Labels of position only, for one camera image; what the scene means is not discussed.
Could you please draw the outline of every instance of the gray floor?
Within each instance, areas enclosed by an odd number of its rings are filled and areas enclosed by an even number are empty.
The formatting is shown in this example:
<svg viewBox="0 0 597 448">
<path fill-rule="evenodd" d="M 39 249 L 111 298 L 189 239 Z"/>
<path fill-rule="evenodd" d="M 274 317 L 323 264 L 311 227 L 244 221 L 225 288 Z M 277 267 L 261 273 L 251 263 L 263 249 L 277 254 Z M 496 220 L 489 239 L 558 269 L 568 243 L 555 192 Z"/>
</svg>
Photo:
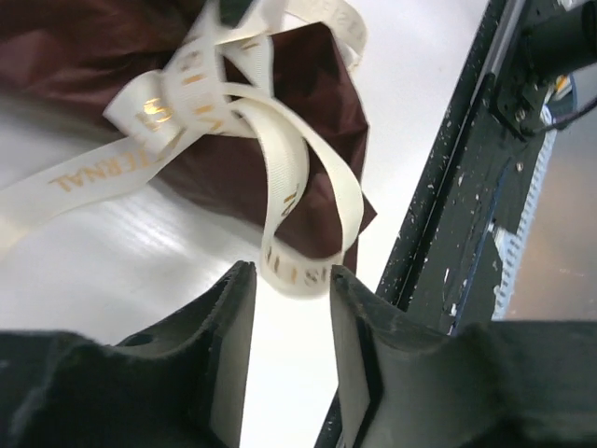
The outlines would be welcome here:
<svg viewBox="0 0 597 448">
<path fill-rule="evenodd" d="M 576 74 L 597 95 L 597 66 Z M 597 319 L 597 110 L 558 135 L 510 319 Z"/>
</svg>

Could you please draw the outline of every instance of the black cable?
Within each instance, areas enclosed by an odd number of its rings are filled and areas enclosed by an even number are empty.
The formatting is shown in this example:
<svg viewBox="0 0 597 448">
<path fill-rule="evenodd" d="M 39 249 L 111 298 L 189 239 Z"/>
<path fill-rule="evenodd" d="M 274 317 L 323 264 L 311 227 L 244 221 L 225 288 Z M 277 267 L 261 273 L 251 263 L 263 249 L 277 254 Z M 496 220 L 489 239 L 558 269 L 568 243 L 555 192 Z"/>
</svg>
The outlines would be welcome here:
<svg viewBox="0 0 597 448">
<path fill-rule="evenodd" d="M 571 125 L 578 119 L 583 118 L 585 115 L 587 115 L 589 112 L 591 112 L 595 108 L 597 108 L 597 96 L 595 96 L 592 100 L 590 100 L 588 103 L 583 105 L 577 111 L 572 112 L 567 115 L 564 115 L 558 121 L 555 121 L 548 126 L 544 126 L 542 128 L 535 129 L 535 130 L 525 129 L 525 130 L 523 130 L 523 132 L 525 134 L 528 134 L 529 136 L 535 136 L 535 135 L 539 135 L 540 133 L 548 133 L 549 131 L 553 131 L 554 129 L 561 131 L 562 129 Z"/>
</svg>

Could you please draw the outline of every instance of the dark brown wrapping paper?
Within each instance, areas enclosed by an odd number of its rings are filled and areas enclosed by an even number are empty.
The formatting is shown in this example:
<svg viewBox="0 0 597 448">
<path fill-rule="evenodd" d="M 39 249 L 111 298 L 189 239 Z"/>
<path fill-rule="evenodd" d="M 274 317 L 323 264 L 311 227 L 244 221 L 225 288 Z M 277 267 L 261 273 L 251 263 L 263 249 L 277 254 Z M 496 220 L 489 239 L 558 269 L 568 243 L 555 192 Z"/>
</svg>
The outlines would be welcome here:
<svg viewBox="0 0 597 448">
<path fill-rule="evenodd" d="M 165 65 L 202 0 L 0 0 L 0 87 L 51 101 L 109 126 L 102 112 L 131 79 Z M 308 25 L 273 37 L 275 96 L 302 116 L 360 179 L 368 135 L 331 32 Z M 246 82 L 227 65 L 232 82 Z M 340 250 L 329 178 L 310 155 L 309 183 L 277 236 L 319 259 Z M 206 135 L 161 173 L 192 202 L 263 226 L 265 165 L 257 140 Z M 362 230 L 375 217 L 366 201 Z M 345 264 L 355 268 L 355 247 Z"/>
</svg>

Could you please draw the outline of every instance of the white table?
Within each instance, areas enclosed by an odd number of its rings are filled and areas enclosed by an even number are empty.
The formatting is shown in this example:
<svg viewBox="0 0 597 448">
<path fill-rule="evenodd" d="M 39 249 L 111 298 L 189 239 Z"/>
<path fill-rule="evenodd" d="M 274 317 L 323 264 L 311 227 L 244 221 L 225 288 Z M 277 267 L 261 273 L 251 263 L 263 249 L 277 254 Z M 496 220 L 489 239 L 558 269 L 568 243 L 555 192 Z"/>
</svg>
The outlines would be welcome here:
<svg viewBox="0 0 597 448">
<path fill-rule="evenodd" d="M 355 75 L 371 132 L 364 191 L 379 216 L 360 243 L 375 288 L 486 0 L 352 0 L 368 24 Z M 109 141 L 0 99 L 0 188 Z M 58 217 L 0 263 L 0 329 L 70 329 L 117 343 L 202 294 L 259 235 L 176 198 L 159 181 Z M 259 282 L 243 448 L 313 445 L 336 390 L 327 297 Z"/>
</svg>

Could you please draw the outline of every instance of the ribbon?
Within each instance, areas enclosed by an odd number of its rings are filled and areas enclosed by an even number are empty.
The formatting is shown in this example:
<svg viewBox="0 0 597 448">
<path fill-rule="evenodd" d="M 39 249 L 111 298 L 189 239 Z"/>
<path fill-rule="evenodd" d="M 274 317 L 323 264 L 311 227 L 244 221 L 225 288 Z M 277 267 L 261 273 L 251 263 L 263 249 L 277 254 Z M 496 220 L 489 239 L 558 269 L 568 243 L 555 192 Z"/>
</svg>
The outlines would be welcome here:
<svg viewBox="0 0 597 448">
<path fill-rule="evenodd" d="M 0 256 L 61 213 L 141 188 L 203 135 L 227 134 L 257 138 L 261 144 L 268 181 L 262 276 L 293 295 L 325 290 L 331 265 L 341 263 L 358 236 L 363 197 L 358 180 L 333 148 L 272 98 L 268 33 L 281 23 L 281 13 L 273 14 L 269 2 L 256 2 L 238 29 L 227 30 L 209 1 L 166 67 L 133 79 L 106 108 L 104 115 L 128 137 L 0 191 Z M 253 85 L 224 82 L 223 56 Z M 240 99 L 231 102 L 229 96 Z M 307 143 L 327 171 L 340 217 L 340 252 L 329 259 L 307 259 L 275 238 L 305 191 Z"/>
</svg>

